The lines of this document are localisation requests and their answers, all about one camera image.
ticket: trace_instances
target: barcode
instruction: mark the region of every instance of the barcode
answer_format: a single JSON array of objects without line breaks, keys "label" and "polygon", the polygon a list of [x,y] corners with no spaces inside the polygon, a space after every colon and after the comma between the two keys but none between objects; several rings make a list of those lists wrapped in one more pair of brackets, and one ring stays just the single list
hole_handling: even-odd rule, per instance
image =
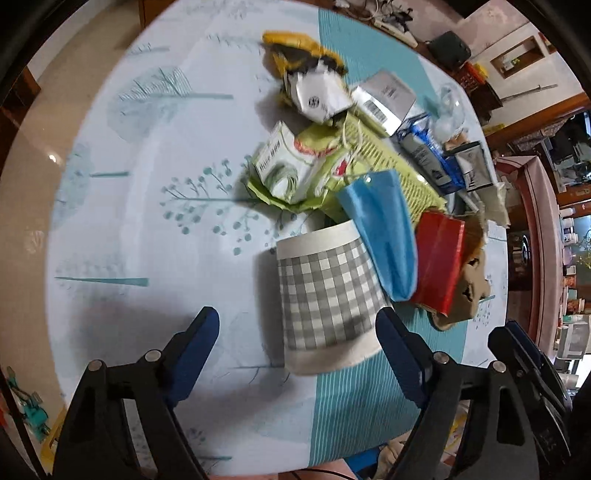
[{"label": "barcode", "polygon": [[378,107],[378,106],[377,106],[375,103],[373,103],[371,100],[367,100],[367,101],[366,101],[366,102],[363,104],[363,106],[364,106],[364,107],[365,107],[367,110],[369,110],[369,111],[370,111],[370,112],[373,114],[373,116],[374,116],[375,118],[377,118],[377,119],[378,119],[378,121],[379,121],[380,123],[382,123],[382,124],[386,123],[386,120],[387,120],[388,118],[386,117],[386,115],[384,115],[384,112],[382,112],[382,111],[379,109],[379,107]]}]

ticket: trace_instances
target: gray checkered paper cup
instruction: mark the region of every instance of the gray checkered paper cup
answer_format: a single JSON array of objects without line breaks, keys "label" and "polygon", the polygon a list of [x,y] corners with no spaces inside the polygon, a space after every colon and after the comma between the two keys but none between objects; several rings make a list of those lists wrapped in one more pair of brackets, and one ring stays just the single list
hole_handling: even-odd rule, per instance
[{"label": "gray checkered paper cup", "polygon": [[375,317],[388,303],[352,220],[277,242],[285,367],[312,375],[380,351]]}]

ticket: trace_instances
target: blue gripper pad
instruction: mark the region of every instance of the blue gripper pad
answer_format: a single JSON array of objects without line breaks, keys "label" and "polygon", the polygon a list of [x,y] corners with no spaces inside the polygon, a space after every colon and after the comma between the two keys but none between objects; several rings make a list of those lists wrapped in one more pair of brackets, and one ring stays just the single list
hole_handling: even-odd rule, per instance
[{"label": "blue gripper pad", "polygon": [[528,337],[527,333],[521,325],[517,323],[515,320],[510,320],[505,324],[505,328],[507,328],[512,334],[513,337],[519,342],[519,344],[525,350],[525,353],[533,361],[534,365],[538,368],[542,366],[542,356],[540,354],[540,349],[538,349],[537,345]]},{"label": "blue gripper pad", "polygon": [[171,350],[173,356],[178,354],[176,361],[167,365],[169,382],[165,397],[170,406],[175,407],[190,395],[219,332],[217,311],[204,307],[189,328],[176,334],[165,348],[165,355]]},{"label": "blue gripper pad", "polygon": [[427,383],[433,371],[433,352],[420,335],[408,331],[390,307],[378,312],[375,333],[402,393],[423,408],[429,397]]}]

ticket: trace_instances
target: teal toy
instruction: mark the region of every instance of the teal toy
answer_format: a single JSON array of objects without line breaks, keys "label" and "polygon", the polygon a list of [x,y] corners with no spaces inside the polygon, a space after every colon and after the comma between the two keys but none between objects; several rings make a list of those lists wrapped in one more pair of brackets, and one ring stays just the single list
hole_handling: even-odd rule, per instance
[{"label": "teal toy", "polygon": [[7,373],[8,385],[18,399],[23,420],[29,426],[37,441],[41,443],[50,432],[50,428],[46,423],[48,419],[47,412],[40,407],[43,400],[37,392],[28,394],[18,386],[17,376],[12,368],[8,367]]}]

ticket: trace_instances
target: red packaging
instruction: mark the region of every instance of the red packaging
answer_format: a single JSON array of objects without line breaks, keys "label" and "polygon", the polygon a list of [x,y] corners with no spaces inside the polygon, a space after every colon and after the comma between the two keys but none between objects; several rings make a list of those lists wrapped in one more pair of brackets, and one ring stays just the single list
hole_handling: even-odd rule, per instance
[{"label": "red packaging", "polygon": [[460,275],[464,222],[429,210],[421,216],[415,236],[418,280],[411,301],[447,316]]}]

